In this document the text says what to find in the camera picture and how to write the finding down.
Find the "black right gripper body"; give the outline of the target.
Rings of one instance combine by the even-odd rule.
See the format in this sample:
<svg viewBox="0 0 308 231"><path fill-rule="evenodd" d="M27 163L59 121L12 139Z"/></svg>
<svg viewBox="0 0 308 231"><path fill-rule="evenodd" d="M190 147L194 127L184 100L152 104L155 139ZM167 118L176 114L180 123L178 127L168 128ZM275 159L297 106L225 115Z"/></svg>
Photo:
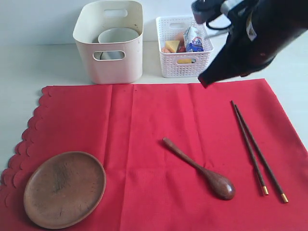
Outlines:
<svg viewBox="0 0 308 231"><path fill-rule="evenodd" d="M269 66L276 56L261 56L255 53L254 43L248 38L247 33L229 33L226 44L214 58L209 67L203 71L198 80L207 88L209 85L233 77L245 77Z"/></svg>

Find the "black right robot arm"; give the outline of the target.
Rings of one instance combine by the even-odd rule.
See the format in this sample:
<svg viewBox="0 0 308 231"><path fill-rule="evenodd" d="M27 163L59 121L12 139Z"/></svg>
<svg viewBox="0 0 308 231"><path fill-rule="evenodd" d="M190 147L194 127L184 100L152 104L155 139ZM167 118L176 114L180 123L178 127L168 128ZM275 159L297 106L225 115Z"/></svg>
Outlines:
<svg viewBox="0 0 308 231"><path fill-rule="evenodd" d="M306 0L196 0L191 9L208 28L221 15L231 22L220 28L225 45L198 77L204 87L261 71L308 29Z"/></svg>

